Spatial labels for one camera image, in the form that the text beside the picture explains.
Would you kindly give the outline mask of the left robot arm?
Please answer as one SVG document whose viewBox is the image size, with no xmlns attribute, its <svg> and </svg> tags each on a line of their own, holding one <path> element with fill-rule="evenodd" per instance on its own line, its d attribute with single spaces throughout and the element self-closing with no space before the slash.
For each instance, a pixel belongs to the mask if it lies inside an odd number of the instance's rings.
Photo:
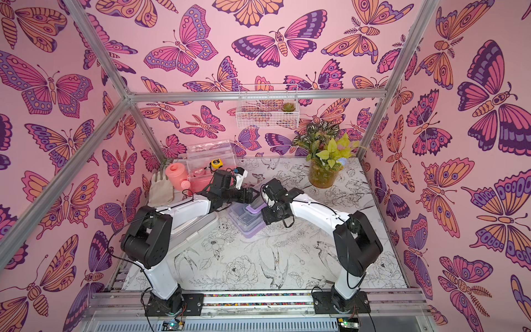
<svg viewBox="0 0 531 332">
<path fill-rule="evenodd" d="M 232 203 L 252 203 L 259 193 L 243 187 L 247 175 L 243 167 L 216 170 L 201 191 L 183 191 L 188 200 L 162 207 L 143 206 L 129 224 L 120 247 L 126 260 L 145 274 L 150 285 L 150 303 L 162 314 L 179 315 L 184 311 L 182 288 L 166 259 L 171 244 L 176 242 L 177 228 Z"/>
</svg>

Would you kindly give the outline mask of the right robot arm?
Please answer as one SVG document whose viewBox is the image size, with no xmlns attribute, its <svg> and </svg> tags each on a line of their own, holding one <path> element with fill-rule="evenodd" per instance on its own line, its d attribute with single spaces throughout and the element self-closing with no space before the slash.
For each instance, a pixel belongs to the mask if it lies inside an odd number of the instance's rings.
<svg viewBox="0 0 531 332">
<path fill-rule="evenodd" d="M 262 185 L 259 193 L 266 204 L 261 210 L 266 224 L 280 221 L 287 226 L 288 218 L 300 218 L 333 237 L 341 270 L 331 289 L 331 303 L 340 313 L 353 310 L 367 269 L 383 252 L 383 245 L 366 214 L 335 210 L 298 188 L 286 189 L 276 178 Z"/>
</svg>

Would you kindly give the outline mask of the white clear toolbox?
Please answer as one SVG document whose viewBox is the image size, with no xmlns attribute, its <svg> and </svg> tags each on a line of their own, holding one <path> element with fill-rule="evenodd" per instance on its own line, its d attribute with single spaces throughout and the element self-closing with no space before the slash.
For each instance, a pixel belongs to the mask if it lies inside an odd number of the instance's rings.
<svg viewBox="0 0 531 332">
<path fill-rule="evenodd" d="M 170 261 L 218 226 L 217 212 L 197 215 L 194 218 L 190 212 L 173 212 L 170 216 L 172 217 L 170 244 L 165 261 Z"/>
</svg>

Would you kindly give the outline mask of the pink toolbox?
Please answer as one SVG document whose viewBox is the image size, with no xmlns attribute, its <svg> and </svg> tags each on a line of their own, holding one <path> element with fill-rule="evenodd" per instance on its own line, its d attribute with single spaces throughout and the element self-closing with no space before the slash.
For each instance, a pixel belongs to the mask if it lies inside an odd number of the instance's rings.
<svg viewBox="0 0 531 332">
<path fill-rule="evenodd" d="M 188 146 L 186 165 L 192 192 L 200 192 L 211 181 L 210 162 L 214 159 L 223 161 L 222 170 L 235 169 L 235 153 L 229 140 Z"/>
</svg>

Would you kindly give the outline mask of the purple toolbox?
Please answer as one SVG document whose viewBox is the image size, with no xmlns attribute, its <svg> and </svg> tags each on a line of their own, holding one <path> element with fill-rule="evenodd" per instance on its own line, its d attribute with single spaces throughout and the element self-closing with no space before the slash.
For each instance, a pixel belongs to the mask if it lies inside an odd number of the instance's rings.
<svg viewBox="0 0 531 332">
<path fill-rule="evenodd" d="M 261 214 L 265 207 L 264 200 L 257 197 L 250 204 L 233 203 L 228 209 L 228 216 L 239 232 L 250 239 L 266 227 Z"/>
</svg>

